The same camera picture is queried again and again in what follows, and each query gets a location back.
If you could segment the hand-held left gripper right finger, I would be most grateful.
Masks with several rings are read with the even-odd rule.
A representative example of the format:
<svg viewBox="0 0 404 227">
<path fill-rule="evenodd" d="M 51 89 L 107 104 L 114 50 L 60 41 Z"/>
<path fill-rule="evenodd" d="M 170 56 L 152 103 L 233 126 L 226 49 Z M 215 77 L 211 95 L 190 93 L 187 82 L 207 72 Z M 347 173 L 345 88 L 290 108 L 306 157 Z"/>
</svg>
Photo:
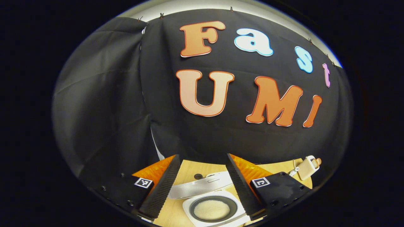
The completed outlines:
<svg viewBox="0 0 404 227">
<path fill-rule="evenodd" d="M 227 171 L 251 220 L 275 218 L 310 194 L 309 187 L 286 172 L 271 173 L 233 154 L 227 157 Z"/>
</svg>

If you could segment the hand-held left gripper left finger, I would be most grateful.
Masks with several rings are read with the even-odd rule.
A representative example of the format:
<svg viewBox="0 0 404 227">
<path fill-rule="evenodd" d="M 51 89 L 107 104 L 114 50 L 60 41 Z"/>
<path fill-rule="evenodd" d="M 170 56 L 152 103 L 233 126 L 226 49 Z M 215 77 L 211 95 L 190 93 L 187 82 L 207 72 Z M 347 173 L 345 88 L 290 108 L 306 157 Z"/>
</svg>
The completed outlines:
<svg viewBox="0 0 404 227">
<path fill-rule="evenodd" d="M 91 190 L 118 210 L 140 219 L 158 218 L 181 166 L 179 155 L 160 160 L 131 175 L 121 174 Z"/>
</svg>

